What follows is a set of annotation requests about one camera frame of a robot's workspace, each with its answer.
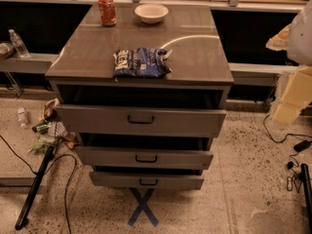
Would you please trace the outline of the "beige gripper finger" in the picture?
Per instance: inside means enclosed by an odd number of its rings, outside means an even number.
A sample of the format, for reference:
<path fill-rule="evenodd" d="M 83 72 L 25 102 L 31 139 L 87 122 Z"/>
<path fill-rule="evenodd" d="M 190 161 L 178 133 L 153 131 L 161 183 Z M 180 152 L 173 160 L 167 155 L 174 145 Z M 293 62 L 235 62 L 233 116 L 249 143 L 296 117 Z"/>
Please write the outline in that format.
<path fill-rule="evenodd" d="M 288 76 L 273 120 L 280 125 L 290 125 L 311 102 L 312 66 L 301 65 Z"/>

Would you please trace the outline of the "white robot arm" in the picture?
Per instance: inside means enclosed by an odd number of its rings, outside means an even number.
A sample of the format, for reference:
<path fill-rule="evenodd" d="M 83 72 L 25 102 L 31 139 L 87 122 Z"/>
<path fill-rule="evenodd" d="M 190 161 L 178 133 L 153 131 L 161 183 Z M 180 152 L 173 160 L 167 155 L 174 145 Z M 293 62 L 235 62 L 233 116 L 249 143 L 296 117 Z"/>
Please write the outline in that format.
<path fill-rule="evenodd" d="M 273 113 L 273 120 L 280 125 L 291 124 L 312 102 L 312 12 L 303 9 L 292 21 L 289 31 L 287 55 L 299 64 L 288 76 L 287 85 Z"/>

